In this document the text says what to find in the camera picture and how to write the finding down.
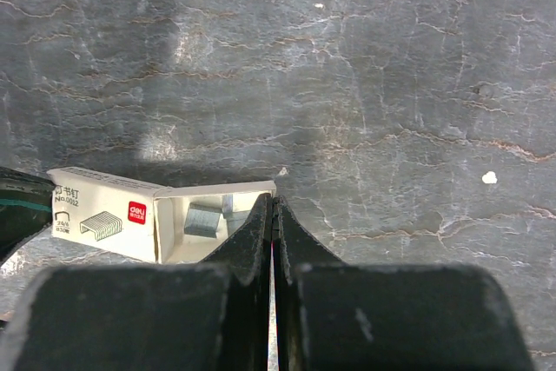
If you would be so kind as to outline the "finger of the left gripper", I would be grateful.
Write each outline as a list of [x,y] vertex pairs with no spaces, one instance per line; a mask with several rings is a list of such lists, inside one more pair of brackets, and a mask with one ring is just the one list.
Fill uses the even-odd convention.
[[1,168],[1,263],[52,223],[55,187],[51,180]]

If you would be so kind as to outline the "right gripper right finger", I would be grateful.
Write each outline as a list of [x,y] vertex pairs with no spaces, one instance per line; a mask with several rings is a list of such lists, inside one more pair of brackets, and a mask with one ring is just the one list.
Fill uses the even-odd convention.
[[512,307],[483,268],[350,265],[283,198],[273,226],[282,370],[530,370]]

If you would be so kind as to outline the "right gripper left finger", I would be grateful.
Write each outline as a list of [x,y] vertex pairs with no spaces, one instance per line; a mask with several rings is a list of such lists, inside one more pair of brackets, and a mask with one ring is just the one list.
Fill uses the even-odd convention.
[[4,370],[264,370],[272,198],[200,262],[41,272],[1,337]]

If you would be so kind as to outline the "staple box with red logo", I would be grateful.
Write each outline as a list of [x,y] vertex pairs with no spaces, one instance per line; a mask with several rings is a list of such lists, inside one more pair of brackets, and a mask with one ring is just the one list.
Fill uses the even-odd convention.
[[185,235],[190,203],[222,210],[222,198],[234,195],[254,207],[276,191],[272,181],[173,188],[78,167],[48,176],[54,237],[158,264],[198,262],[230,237],[223,214],[215,239]]

